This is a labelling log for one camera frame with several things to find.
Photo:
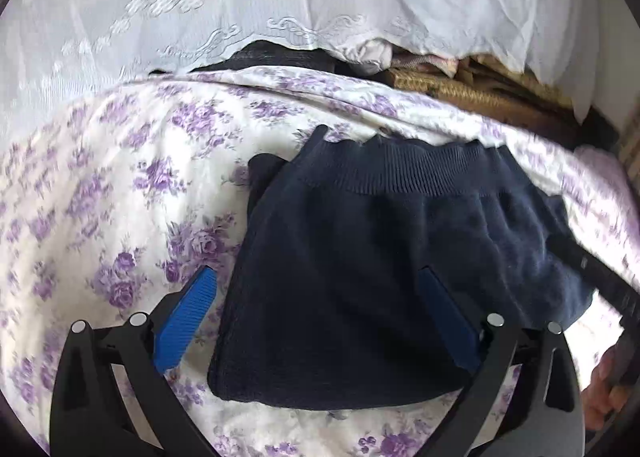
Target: floral bedsheet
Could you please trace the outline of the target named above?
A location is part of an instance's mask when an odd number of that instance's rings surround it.
[[[122,85],[76,101],[0,159],[0,389],[42,447],[69,325],[83,318],[100,328],[150,311],[201,264],[217,270],[218,295],[166,379],[221,455],[409,457],[433,432],[455,393],[401,408],[302,411],[221,401],[207,388],[246,228],[247,162],[259,152],[292,158],[319,123],[330,127],[328,140],[393,133],[507,144],[535,184],[564,196],[581,243],[627,280],[638,272],[638,220],[626,189],[522,130],[421,94],[298,68]],[[596,296],[567,331],[583,386],[615,342],[617,319]],[[504,414],[512,374],[479,442]],[[124,374],[118,383],[153,442]]]

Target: human hand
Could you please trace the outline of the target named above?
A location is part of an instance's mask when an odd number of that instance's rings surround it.
[[[604,426],[605,418],[611,411],[619,412],[629,399],[628,387],[616,386],[613,389],[607,384],[613,370],[616,347],[609,347],[600,358],[600,363],[591,373],[589,386],[582,391],[582,410],[584,426],[587,430],[597,431]]]

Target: ribbed waistband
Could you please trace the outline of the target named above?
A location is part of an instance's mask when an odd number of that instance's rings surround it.
[[[506,146],[485,148],[477,140],[432,146],[380,135],[363,144],[332,143],[324,140],[327,130],[324,124],[316,127],[292,161],[297,176],[309,185],[432,197],[513,192],[532,185]]]

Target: black fabric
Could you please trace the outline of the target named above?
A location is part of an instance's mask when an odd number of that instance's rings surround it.
[[[290,163],[250,163],[252,213],[208,376],[218,397],[331,410],[462,387],[469,374],[417,287],[425,267],[482,314],[526,327],[566,328],[590,304],[545,250],[550,233],[569,232],[562,199],[507,148],[329,143],[325,132]]]
[[[206,67],[199,67],[193,72],[238,71],[257,65],[281,65],[287,67],[304,67],[316,71],[334,72],[337,60],[320,49],[303,51],[288,49],[282,45],[258,40],[249,43],[244,49],[234,53],[228,60]]]

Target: finger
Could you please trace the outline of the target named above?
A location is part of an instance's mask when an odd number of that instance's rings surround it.
[[[584,427],[587,430],[598,431],[604,426],[604,416],[595,408],[584,407]]]
[[[609,402],[609,387],[604,381],[592,381],[587,387],[587,405],[602,414],[612,410]]]
[[[600,358],[600,363],[598,363],[597,366],[600,379],[607,379],[607,377],[609,377],[609,374],[611,374],[611,371],[613,370],[613,360],[615,353],[615,345],[609,347],[606,351],[604,351],[604,354]]]
[[[631,389],[628,387],[613,387],[609,393],[609,404],[616,411],[622,410],[631,395]]]

